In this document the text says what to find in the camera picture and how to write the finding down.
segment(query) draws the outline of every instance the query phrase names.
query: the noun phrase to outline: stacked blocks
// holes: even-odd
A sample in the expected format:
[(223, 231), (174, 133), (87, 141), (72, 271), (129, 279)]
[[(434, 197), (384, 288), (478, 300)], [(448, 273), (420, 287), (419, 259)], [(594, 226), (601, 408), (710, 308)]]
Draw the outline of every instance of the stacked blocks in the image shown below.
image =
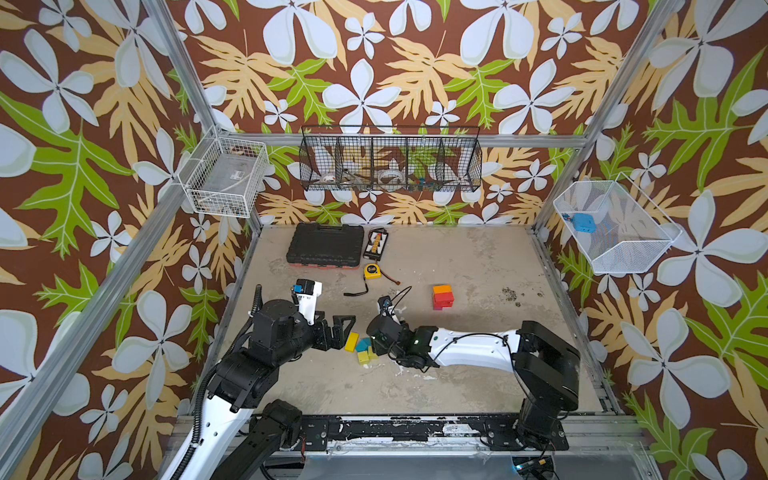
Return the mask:
[(453, 291), (450, 285), (438, 285), (432, 288), (432, 307), (442, 310), (453, 306)]

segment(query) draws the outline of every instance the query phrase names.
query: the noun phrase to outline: blue object in basket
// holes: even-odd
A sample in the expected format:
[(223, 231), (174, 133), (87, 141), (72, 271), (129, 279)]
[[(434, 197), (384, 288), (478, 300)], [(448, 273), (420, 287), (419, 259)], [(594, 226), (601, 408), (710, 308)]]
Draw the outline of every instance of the blue object in basket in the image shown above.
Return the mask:
[(574, 214), (571, 217), (571, 222), (577, 232), (594, 233), (598, 229), (594, 225), (594, 219), (589, 214)]
[(360, 342), (355, 347), (355, 351), (356, 352), (365, 352), (368, 349), (368, 347), (370, 347), (370, 346), (371, 346), (371, 339), (366, 337), (366, 338), (360, 340)]

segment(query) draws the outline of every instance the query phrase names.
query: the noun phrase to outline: floral wallpaper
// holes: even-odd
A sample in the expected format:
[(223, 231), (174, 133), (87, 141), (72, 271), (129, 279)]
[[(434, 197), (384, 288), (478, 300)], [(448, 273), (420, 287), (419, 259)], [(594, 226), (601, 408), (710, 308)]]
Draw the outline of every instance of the floral wallpaper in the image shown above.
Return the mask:
[(763, 0), (686, 2), (583, 166), (683, 229), (650, 271), (594, 275), (557, 216), (540, 232), (665, 478), (768, 478), (766, 28)]
[[(653, 2), (168, 5), (217, 122), (228, 131), (290, 133), (332, 124), (352, 134), (368, 124), (378, 126), (369, 133), (423, 125), (449, 132), (480, 127), (483, 134), (578, 134)], [(375, 160), (386, 166), (387, 153)], [(545, 149), (483, 153), (482, 189), (473, 194), (326, 194), (300, 186), (296, 148), (271, 147), (272, 167), (257, 208), (267, 224), (530, 223), (568, 158)], [(435, 162), (434, 155), (425, 156), (427, 173)]]
[[(200, 128), (139, 0), (0, 0), (0, 419), (168, 191)], [(183, 206), (14, 478), (152, 478), (247, 228)]]

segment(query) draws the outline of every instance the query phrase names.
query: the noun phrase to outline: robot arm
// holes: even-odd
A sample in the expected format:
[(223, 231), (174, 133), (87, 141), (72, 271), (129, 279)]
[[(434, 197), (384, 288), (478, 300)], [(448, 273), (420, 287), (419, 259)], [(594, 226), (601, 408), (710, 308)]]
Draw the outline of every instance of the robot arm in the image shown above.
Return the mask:
[[(280, 366), (310, 348), (342, 349), (355, 317), (334, 316), (329, 326), (325, 313), (315, 310), (323, 291), (320, 282), (297, 280), (291, 291), (293, 301), (261, 305), (259, 291), (250, 313), (253, 332), (243, 331), (235, 340), (236, 348), (200, 384), (194, 428), (162, 480), (250, 478), (277, 449), (296, 443), (301, 411), (276, 400), (264, 408), (246, 441), (219, 465), (232, 439), (277, 382)], [(249, 345), (243, 346), (246, 339)]]
[(426, 371), (449, 365), (485, 366), (514, 373), (527, 399), (515, 433), (520, 448), (543, 449), (561, 431), (558, 415), (578, 408), (579, 352), (540, 323), (499, 333), (454, 332), (436, 326), (411, 331), (388, 296), (366, 330), (376, 355)]

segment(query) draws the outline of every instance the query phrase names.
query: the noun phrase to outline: tape measure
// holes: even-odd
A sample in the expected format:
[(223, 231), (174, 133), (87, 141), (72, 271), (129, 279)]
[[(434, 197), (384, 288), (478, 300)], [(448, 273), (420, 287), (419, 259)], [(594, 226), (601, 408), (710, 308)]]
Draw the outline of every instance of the tape measure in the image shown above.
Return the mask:
[(382, 271), (375, 263), (369, 263), (366, 265), (365, 276), (366, 280), (370, 280), (372, 278), (381, 278)]

